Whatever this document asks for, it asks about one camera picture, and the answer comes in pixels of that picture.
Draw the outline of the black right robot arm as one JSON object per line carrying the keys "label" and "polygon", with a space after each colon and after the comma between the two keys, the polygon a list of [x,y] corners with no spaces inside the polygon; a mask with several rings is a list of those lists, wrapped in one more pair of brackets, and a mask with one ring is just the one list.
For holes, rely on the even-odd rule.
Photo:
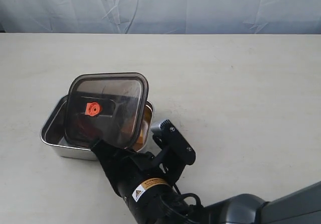
{"label": "black right robot arm", "polygon": [[184,167],[195,161],[191,146],[153,140],[161,149],[157,155],[103,140],[91,147],[137,223],[320,223],[320,183],[274,201],[240,194],[204,206],[196,194],[182,194],[176,186]]}

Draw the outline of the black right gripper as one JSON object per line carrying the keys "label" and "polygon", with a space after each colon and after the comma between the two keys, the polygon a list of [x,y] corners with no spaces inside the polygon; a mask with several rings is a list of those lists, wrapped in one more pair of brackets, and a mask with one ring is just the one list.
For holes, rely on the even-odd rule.
{"label": "black right gripper", "polygon": [[91,150],[100,162],[115,193],[127,199],[173,199],[173,151],[161,143],[161,151],[138,153],[117,148],[103,140],[96,141]]}

